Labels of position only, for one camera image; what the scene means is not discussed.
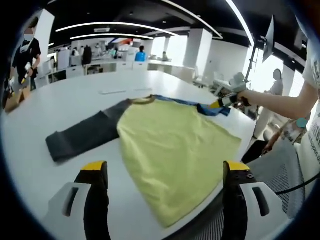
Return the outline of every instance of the curved ceiling light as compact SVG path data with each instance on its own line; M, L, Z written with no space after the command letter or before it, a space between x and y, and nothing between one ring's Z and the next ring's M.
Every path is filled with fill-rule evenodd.
M215 39L224 39L222 37L222 35L217 31L215 30L212 26L210 26L207 22L205 22L202 18L198 17L197 15L195 15L194 13L190 12L189 10L185 9L184 7L172 2L172 1L169 1L169 0L160 0L166 4L169 4L177 9L180 9L181 11L185 12L186 14L189 14L190 16L192 16L193 18L197 19L199 22L203 23L204 25L206 25L210 30L212 30L215 34L218 35L218 37L214 37Z
M129 23L129 22L113 22L113 21L105 21L105 22L89 22L89 23L83 23L83 24L77 24L73 26L67 26L60 28L58 30L55 30L57 33L67 30L67 29L73 29L73 28L78 28L78 27L84 27L84 26L92 26L92 25L123 25L123 26L132 26L132 27L138 27L138 28L144 28L144 29L151 29L151 30L156 30L165 34L170 34L172 36L179 36L178 34L175 34L170 31L166 31L157 27L153 26L146 26L146 25L141 25L141 24L135 24L135 23Z
M150 36L141 36L141 35L134 35L134 34L125 34L125 33L99 33L99 34L90 34L90 35L82 35L82 36L74 36L70 37L70 40L73 39L82 39L82 38L88 38L88 37L98 37L98 36L121 36L121 37L132 37L132 38L141 38L141 39L154 39Z
M234 14L239 19L242 27L244 28L244 31L245 31L246 35L249 38L250 44L252 46L255 45L255 41L254 41L254 38L251 35L249 27L248 27L246 21L244 20L244 17L241 15L240 11L238 10L237 6L234 4L234 2L232 0L225 0L225 1L229 4L230 8L233 10Z

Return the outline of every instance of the yellow t-shirt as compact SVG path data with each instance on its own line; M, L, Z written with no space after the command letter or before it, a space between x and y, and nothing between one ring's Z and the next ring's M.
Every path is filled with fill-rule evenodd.
M241 143L195 106L173 101L133 104L117 130L127 170L164 227L208 197Z

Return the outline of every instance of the ceiling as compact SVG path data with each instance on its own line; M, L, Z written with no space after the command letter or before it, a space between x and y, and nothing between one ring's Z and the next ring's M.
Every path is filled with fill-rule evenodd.
M57 29L84 23L124 22L151 26L159 29L177 27L206 28L194 16L174 7L167 0L54 0L47 10L55 16L50 42L55 46L68 44L71 37L94 34L94 29L110 27L109 33L145 35L154 30L119 25L94 25L72 28L60 32ZM171 2L200 16L219 33L224 41L249 46L244 28L226 0L171 0ZM295 48L299 29L294 14L282 0L233 0L255 37L265 36L272 15L275 16L275 41L305 59L306 50ZM188 31L175 32L187 35Z

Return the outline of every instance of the hand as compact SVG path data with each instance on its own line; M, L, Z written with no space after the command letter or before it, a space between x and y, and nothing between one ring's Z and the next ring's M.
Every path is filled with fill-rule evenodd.
M261 155L265 155L265 154L267 154L268 152L270 152L271 150L272 150L272 145L271 144L267 144L265 147L264 147L264 149L262 150L262 154Z
M34 74L33 69L32 69L32 68L29 68L27 74L28 74L28 77L31 77L31 76Z

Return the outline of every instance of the white table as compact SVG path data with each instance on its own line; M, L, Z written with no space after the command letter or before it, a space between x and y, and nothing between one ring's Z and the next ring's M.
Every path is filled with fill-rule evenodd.
M102 95L99 92L119 92ZM113 72L59 81L33 91L12 113L2 117L2 141L9 172L16 188L32 214L41 220L48 201L67 183L73 182L87 163L107 161L108 227L112 240L162 240L201 213L222 189L222 183L194 211L165 229L132 181L122 161L120 141L114 140L65 163L54 163L46 137L63 131L127 98L163 95L203 104L216 97L172 75L158 71ZM210 117L242 139L236 155L240 161L255 128L254 122L240 111L228 117Z

